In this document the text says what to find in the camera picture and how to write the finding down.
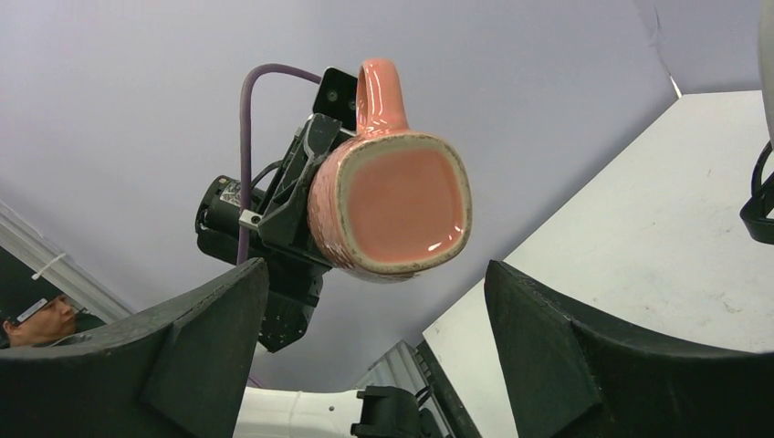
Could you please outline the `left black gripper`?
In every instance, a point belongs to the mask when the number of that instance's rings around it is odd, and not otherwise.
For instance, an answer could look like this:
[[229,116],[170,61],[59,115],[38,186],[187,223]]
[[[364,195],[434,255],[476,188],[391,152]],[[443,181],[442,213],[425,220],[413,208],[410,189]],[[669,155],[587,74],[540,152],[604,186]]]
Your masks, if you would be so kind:
[[[284,159],[263,170],[274,174],[269,186],[252,190],[248,255],[267,262],[267,308],[258,341],[270,352],[304,336],[319,302],[322,277],[333,268],[309,231],[308,197],[319,166],[350,136],[339,120],[311,115]],[[240,190],[237,179],[216,177],[195,216],[199,250],[231,265],[238,249]]]

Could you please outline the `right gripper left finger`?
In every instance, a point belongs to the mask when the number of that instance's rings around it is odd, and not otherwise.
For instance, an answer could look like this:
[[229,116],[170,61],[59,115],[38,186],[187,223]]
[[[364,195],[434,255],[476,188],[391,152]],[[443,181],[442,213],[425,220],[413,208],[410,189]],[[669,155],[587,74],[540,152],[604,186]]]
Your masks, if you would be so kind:
[[133,316],[1,353],[4,437],[229,437],[267,304],[253,258]]

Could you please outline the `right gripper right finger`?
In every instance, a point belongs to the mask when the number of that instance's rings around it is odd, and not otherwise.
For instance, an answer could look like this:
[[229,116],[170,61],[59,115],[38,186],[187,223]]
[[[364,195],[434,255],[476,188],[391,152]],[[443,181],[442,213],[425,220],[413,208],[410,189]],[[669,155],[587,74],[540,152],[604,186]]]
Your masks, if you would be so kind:
[[770,437],[773,356],[634,325],[502,261],[485,301],[521,437]]

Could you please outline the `small pink mug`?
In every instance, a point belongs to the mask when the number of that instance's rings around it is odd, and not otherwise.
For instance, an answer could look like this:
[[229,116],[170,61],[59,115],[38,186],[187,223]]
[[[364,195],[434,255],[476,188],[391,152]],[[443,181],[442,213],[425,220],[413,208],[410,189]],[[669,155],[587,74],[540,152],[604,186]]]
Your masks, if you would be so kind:
[[407,281],[457,257],[473,229],[465,165],[443,138],[410,127],[395,64],[361,63],[353,137],[319,166],[307,223],[320,252],[350,276]]

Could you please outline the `black wire dish rack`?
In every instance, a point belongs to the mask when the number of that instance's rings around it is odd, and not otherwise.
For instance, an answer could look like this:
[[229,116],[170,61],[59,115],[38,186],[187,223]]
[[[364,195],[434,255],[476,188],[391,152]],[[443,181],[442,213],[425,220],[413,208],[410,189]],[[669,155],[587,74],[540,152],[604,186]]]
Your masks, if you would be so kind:
[[753,168],[750,182],[750,197],[742,206],[739,215],[750,237],[759,243],[773,244],[773,173],[763,180],[763,171],[773,147],[769,141]]

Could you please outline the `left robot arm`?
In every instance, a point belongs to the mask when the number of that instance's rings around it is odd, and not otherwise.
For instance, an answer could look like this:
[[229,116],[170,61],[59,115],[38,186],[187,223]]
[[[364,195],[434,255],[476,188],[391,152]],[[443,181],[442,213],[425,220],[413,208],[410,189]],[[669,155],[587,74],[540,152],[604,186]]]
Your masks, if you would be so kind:
[[[206,255],[235,264],[238,237],[248,235],[247,253],[267,262],[267,307],[258,342],[276,352],[306,333],[319,302],[322,278],[333,264],[320,252],[307,224],[307,198],[323,160],[350,137],[339,120],[314,114],[297,130],[283,159],[266,171],[272,182],[260,189],[248,181],[250,205],[240,207],[241,183],[217,177],[200,202],[196,243]],[[238,437],[448,437],[452,431],[416,354],[399,345],[388,354],[408,378],[342,392],[246,391],[238,414]]]

